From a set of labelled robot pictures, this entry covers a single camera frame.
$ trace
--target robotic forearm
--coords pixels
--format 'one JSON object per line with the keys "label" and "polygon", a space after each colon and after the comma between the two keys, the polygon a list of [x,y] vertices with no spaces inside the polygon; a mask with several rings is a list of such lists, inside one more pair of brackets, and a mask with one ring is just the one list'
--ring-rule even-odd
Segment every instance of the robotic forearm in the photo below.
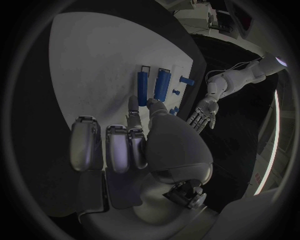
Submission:
{"label": "robotic forearm", "polygon": [[210,122],[215,127],[216,114],[219,110],[217,101],[242,89],[249,83],[260,83],[266,76],[278,73],[285,66],[271,54],[261,61],[252,61],[242,70],[227,70],[211,77],[207,84],[207,94],[197,104],[195,112],[187,120],[199,134]]}

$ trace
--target gray robot hand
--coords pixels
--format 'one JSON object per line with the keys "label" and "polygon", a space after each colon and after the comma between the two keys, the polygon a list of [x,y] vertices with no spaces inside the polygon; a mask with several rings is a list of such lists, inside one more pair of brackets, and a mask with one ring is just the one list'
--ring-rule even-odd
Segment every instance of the gray robot hand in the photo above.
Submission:
{"label": "gray robot hand", "polygon": [[217,100],[208,95],[198,103],[195,112],[187,120],[187,123],[190,124],[199,134],[208,122],[209,127],[214,129],[218,110],[219,105],[217,104]]}

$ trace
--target machine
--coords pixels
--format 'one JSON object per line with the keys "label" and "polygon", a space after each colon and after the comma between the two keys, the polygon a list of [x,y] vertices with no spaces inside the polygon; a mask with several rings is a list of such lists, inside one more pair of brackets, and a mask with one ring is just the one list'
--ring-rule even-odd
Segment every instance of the machine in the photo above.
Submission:
{"label": "machine", "polygon": [[[94,117],[79,116],[71,129],[70,161],[81,172],[76,212],[83,227],[95,238],[114,240],[168,239],[183,229],[201,214],[206,198],[201,186],[213,173],[212,154],[199,133],[208,123],[214,128],[218,100],[285,67],[268,54],[242,70],[209,78],[207,94],[187,122],[170,114],[159,99],[148,99],[147,140],[138,97],[131,96],[127,126],[106,128],[105,170],[101,127]],[[149,218],[151,201],[164,215],[158,221]]]}

